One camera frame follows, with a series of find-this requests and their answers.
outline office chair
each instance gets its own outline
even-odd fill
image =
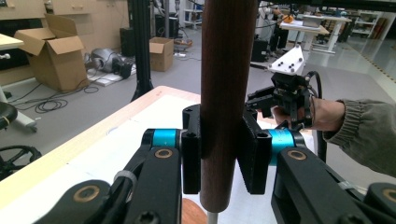
[[[7,126],[17,118],[17,116],[18,110],[13,105],[0,102],[0,130],[6,129]],[[21,151],[19,151],[7,161],[4,161],[0,155],[0,181],[14,174],[16,171],[20,170],[25,166],[14,164],[14,161],[24,156],[25,154],[29,152],[32,153],[29,162],[35,161],[41,157],[41,153],[37,149],[35,149],[35,147],[28,146],[0,147],[0,152],[18,149],[20,149]]]

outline sweater sleeve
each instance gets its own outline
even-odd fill
[[[339,100],[346,106],[338,132],[323,138],[370,169],[396,177],[396,105],[373,100]]]

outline black pole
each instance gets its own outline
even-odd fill
[[[131,102],[153,89],[149,67],[149,0],[128,0],[129,25],[134,28],[136,91]]]

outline concrete floor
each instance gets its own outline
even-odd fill
[[[154,87],[164,85],[183,91],[201,93],[201,34],[198,30],[186,29],[193,46],[185,53],[185,58],[175,58],[173,66],[166,72],[151,72]],[[347,43],[338,43],[335,55],[312,52],[304,74],[318,71],[323,86],[323,96],[327,99],[370,98],[389,103],[396,101],[396,84],[390,77],[395,76],[395,50],[389,49],[396,41],[378,42],[361,38],[349,38]],[[272,73],[250,68],[247,93],[272,85]],[[19,98],[36,87],[34,79],[15,85],[5,86],[13,99]],[[33,108],[23,111],[37,121],[37,133],[32,133],[13,123],[8,130],[0,132],[2,146],[34,146],[46,154],[83,132],[96,122],[130,103],[136,86],[136,77],[131,76],[107,87],[92,85],[95,93],[79,91],[62,97],[66,107],[45,114],[38,114]],[[24,98],[49,97],[53,90],[40,86]],[[24,109],[31,105],[18,105]],[[328,164],[346,180],[367,188],[373,182],[391,182],[396,179],[373,172],[350,159],[337,146],[328,146]]]

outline wooden rod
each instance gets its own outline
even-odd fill
[[[230,201],[257,12],[256,0],[205,2],[200,199],[212,213]]]

